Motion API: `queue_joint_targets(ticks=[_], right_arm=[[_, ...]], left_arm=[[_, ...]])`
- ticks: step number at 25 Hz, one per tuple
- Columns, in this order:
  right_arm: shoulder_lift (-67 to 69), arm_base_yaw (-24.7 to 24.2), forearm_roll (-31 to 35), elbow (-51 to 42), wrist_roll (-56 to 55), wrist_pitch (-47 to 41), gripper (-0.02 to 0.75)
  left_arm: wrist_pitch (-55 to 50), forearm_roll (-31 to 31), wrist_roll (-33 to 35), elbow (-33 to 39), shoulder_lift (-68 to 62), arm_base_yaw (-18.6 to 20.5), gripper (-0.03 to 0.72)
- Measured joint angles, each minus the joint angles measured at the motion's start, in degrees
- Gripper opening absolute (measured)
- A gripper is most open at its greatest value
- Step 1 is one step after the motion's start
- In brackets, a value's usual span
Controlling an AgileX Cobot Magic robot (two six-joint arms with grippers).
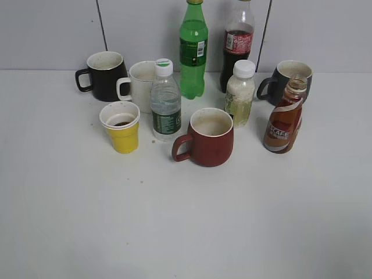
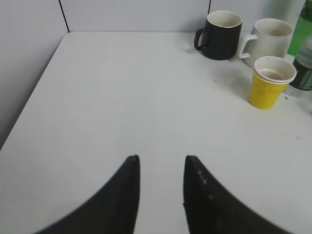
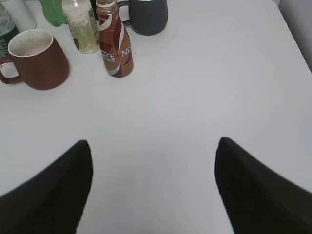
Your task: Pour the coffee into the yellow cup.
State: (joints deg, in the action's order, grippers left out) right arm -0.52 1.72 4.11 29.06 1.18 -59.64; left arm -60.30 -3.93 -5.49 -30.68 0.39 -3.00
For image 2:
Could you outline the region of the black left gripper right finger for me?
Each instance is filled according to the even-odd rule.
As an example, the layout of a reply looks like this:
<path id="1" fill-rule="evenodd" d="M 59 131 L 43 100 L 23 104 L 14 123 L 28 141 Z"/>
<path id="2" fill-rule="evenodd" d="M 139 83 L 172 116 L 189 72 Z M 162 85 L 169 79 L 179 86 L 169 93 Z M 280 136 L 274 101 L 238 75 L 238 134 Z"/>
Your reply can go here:
<path id="1" fill-rule="evenodd" d="M 196 156 L 186 156 L 184 209 L 192 234 L 278 234 L 265 220 L 226 190 Z"/>

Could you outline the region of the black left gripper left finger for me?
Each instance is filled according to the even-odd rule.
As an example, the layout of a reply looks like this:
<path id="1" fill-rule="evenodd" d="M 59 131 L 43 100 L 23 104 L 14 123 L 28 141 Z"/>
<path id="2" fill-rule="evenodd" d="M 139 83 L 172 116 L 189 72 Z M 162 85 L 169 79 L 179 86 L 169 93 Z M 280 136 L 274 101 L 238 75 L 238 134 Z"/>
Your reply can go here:
<path id="1" fill-rule="evenodd" d="M 110 180 L 41 234 L 132 234 L 140 199 L 139 156 L 129 156 Z"/>

